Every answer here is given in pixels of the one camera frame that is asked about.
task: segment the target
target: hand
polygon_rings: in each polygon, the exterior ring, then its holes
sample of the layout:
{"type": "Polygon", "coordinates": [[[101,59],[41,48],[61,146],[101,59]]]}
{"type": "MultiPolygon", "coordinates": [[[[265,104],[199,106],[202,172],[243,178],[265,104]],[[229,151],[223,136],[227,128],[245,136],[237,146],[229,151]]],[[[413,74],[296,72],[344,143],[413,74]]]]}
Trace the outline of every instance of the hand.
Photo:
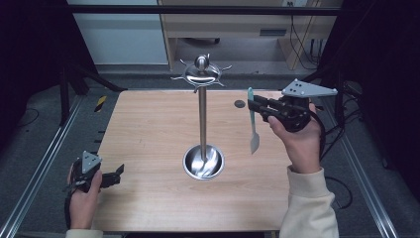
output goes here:
{"type": "Polygon", "coordinates": [[[70,202],[70,229],[90,229],[95,214],[98,194],[102,182],[102,172],[97,171],[87,193],[76,190],[70,202]]]}
{"type": "MultiPolygon", "coordinates": [[[[315,105],[309,104],[309,109],[315,112],[315,105]]],[[[321,128],[318,122],[311,121],[303,130],[290,133],[275,117],[268,117],[269,126],[284,143],[287,155],[292,163],[293,171],[300,174],[312,174],[321,170],[319,164],[321,128]]]]}

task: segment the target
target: round metal base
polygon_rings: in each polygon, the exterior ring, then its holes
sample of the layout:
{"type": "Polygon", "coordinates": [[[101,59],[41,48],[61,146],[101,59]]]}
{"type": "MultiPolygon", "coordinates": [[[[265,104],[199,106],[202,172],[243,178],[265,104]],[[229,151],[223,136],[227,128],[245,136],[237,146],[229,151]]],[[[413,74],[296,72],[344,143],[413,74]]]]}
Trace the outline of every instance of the round metal base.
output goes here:
{"type": "Polygon", "coordinates": [[[225,166],[225,157],[215,146],[206,146],[206,159],[201,159],[201,146],[191,147],[184,155],[183,166],[186,173],[199,180],[216,177],[225,166]]]}

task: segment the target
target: metal pole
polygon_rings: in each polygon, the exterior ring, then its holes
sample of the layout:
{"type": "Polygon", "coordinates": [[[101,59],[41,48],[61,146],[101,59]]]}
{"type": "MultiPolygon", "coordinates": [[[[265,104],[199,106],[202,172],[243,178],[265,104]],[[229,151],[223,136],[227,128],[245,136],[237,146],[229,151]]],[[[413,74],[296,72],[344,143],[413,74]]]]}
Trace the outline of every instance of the metal pole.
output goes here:
{"type": "Polygon", "coordinates": [[[206,104],[206,87],[200,86],[198,88],[198,104],[200,112],[200,145],[201,145],[201,160],[207,162],[207,142],[206,142],[206,131],[207,131],[207,104],[206,104]]]}
{"type": "Polygon", "coordinates": [[[263,6],[193,6],[193,5],[46,5],[43,11],[96,14],[217,14],[217,15],[293,15],[293,16],[353,16],[354,9],[318,7],[263,6]]]}

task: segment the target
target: person's left hand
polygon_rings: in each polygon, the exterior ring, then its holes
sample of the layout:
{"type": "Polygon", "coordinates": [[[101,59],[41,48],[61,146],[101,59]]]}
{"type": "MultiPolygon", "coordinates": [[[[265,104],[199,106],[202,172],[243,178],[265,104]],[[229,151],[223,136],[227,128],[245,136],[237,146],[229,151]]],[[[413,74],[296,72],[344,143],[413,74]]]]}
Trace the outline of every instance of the person's left hand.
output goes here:
{"type": "Polygon", "coordinates": [[[69,209],[71,219],[70,229],[90,229],[92,226],[101,182],[102,172],[97,171],[92,179],[92,184],[88,192],[83,192],[78,189],[73,193],[69,209]]]}

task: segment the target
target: metal rail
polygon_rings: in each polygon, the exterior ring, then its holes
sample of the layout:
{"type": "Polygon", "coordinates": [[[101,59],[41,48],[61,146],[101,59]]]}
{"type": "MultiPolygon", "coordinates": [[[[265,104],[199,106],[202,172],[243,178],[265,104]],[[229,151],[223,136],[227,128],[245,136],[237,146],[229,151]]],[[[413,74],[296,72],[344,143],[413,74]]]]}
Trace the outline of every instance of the metal rail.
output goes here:
{"type": "MultiPolygon", "coordinates": [[[[335,122],[335,117],[332,113],[333,106],[331,102],[328,100],[323,100],[326,102],[326,108],[328,114],[331,118],[331,121],[335,122]]],[[[363,168],[361,162],[359,161],[358,155],[356,154],[355,150],[352,147],[352,143],[350,142],[349,138],[347,137],[346,133],[343,135],[341,140],[341,146],[345,154],[347,154],[346,159],[348,160],[349,166],[353,172],[353,175],[356,178],[356,182],[358,183],[362,195],[365,198],[367,203],[367,207],[370,210],[370,213],[376,223],[376,226],[383,238],[397,238],[399,237],[391,219],[388,216],[388,213],[385,210],[385,207],[380,200],[380,197],[376,193],[373,185],[368,178],[365,169],[363,168]]]]}
{"type": "Polygon", "coordinates": [[[46,5],[45,12],[96,14],[217,14],[217,15],[293,15],[353,16],[358,10],[316,7],[191,6],[191,5],[46,5]]]}
{"type": "Polygon", "coordinates": [[[68,118],[67,122],[58,128],[55,133],[50,146],[48,147],[46,153],[44,154],[40,164],[37,167],[37,170],[34,172],[31,180],[29,181],[27,187],[21,195],[18,203],[13,209],[7,221],[3,224],[0,229],[1,238],[12,238],[15,236],[18,231],[23,219],[25,218],[29,208],[31,207],[32,202],[34,201],[35,196],[37,195],[38,190],[41,187],[41,184],[44,181],[44,178],[47,175],[47,172],[52,165],[55,156],[62,145],[67,132],[69,131],[71,125],[73,124],[74,118],[79,110],[80,104],[82,102],[82,96],[76,96],[75,101],[72,105],[72,113],[68,118]]]}

